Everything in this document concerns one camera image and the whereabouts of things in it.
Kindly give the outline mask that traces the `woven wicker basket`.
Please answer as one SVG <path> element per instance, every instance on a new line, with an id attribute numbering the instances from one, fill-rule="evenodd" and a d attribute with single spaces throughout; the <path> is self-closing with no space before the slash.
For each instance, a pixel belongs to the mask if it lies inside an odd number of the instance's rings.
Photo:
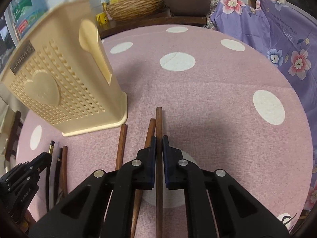
<path id="1" fill-rule="evenodd" d="M 160 12 L 164 0 L 122 0 L 106 6 L 106 12 L 116 22 L 144 18 Z"/>

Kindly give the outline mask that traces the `black chopstick thin band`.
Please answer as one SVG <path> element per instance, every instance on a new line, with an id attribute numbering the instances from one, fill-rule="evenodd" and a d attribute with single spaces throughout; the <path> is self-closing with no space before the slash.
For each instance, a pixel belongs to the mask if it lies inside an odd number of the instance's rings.
<path id="1" fill-rule="evenodd" d="M 62 153 L 63 149 L 59 149 L 57 156 L 56 168 L 55 168 L 55 177 L 54 177 L 54 204 L 56 205 L 62 194 L 62 181 L 61 181 L 61 167 L 62 167 Z"/>

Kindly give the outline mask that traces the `yellow mug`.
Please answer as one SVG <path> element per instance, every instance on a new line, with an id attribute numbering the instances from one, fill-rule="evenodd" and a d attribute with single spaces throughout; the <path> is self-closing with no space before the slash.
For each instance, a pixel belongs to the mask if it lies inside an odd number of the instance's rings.
<path id="1" fill-rule="evenodd" d="M 105 25 L 108 21 L 109 19 L 106 12 L 102 12 L 96 15 L 96 22 L 98 22 L 100 26 Z"/>

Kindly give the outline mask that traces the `black chopstick gold band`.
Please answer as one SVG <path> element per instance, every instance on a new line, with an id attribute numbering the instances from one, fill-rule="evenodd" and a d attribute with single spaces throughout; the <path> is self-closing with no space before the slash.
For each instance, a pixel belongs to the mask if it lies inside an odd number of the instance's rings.
<path id="1" fill-rule="evenodd" d="M 51 163 L 53 160 L 53 151 L 54 151 L 55 141 L 51 140 L 49 145 L 48 153 L 51 156 L 51 160 L 46 168 L 46 180 L 45 180 L 45 202 L 46 202 L 46 211 L 49 212 L 49 181 L 50 181 L 50 172 L 51 172 Z"/>

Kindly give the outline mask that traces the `pink polka dot tablecloth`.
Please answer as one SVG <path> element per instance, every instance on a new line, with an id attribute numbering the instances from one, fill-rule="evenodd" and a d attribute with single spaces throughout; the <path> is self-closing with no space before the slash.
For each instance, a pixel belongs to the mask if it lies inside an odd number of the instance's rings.
<path id="1" fill-rule="evenodd" d="M 203 170 L 228 172 L 252 196 L 290 229 L 301 210 L 276 212 L 274 196 L 261 196 L 255 147 L 259 137 L 249 134 L 250 107 L 237 90 L 219 85 L 212 58 L 216 31 L 198 27 L 144 27 L 105 39 L 102 44 L 114 74 L 128 97 L 127 138 L 123 164 L 136 159 L 145 148 L 151 118 L 162 108 L 163 137 L 183 157 Z M 51 140 L 67 146 L 69 194 L 98 169 L 116 171 L 120 129 L 112 128 L 64 137 L 30 111 L 21 131 L 17 162 L 29 162 L 46 151 Z M 137 221 L 137 237 L 156 236 L 156 178 L 145 190 Z M 38 222 L 48 212 L 45 206 L 45 175 L 29 210 Z M 189 237 L 183 190 L 169 190 L 163 172 L 163 236 Z"/>

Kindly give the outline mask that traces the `blue water bottle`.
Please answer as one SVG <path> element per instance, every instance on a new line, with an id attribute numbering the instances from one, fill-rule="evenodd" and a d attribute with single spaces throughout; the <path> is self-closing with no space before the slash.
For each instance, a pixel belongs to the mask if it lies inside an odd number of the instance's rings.
<path id="1" fill-rule="evenodd" d="M 17 32 L 22 38 L 48 10 L 46 0 L 13 0 L 12 14 Z"/>

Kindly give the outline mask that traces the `beige perforated utensil holder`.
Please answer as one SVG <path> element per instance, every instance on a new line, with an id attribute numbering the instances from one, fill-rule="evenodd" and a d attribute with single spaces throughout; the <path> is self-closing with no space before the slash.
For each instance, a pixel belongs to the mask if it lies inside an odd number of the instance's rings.
<path id="1" fill-rule="evenodd" d="M 88 0 L 68 0 L 27 32 L 1 82 L 64 136 L 121 126 L 127 95 L 103 48 Z"/>

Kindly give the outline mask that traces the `purple floral cloth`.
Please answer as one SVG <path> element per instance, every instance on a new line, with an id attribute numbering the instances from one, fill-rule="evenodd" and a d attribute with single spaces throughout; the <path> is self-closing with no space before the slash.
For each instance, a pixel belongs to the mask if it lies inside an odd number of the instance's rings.
<path id="1" fill-rule="evenodd" d="M 251 109 L 261 196 L 276 212 L 316 205 L 316 25 L 272 0 L 219 0 L 211 60 L 219 85 Z"/>

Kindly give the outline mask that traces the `brown wooden chopstick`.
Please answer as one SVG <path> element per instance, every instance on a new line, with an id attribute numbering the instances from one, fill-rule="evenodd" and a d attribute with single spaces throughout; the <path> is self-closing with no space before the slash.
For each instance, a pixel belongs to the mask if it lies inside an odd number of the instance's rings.
<path id="1" fill-rule="evenodd" d="M 63 148 L 62 148 L 62 166 L 61 166 L 61 179 L 62 179 L 61 189 L 63 191 L 64 196 L 66 196 L 68 194 L 67 156 L 68 156 L 68 147 L 67 146 L 63 146 Z"/>
<path id="2" fill-rule="evenodd" d="M 127 129 L 128 129 L 128 126 L 126 124 L 123 124 L 120 128 L 120 136 L 119 136 L 118 149 L 116 154 L 116 170 L 119 170 L 123 163 Z"/>

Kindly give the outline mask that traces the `dark wooden side table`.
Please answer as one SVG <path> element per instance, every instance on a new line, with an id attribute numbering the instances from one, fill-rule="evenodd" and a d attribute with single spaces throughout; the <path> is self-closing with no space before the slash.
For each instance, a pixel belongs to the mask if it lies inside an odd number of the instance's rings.
<path id="1" fill-rule="evenodd" d="M 169 9 L 145 18 L 116 22 L 111 20 L 106 24 L 99 26 L 98 31 L 100 38 L 116 35 L 118 33 L 137 29 L 138 27 L 154 25 L 191 25 L 203 27 L 207 24 L 206 16 L 173 16 Z"/>

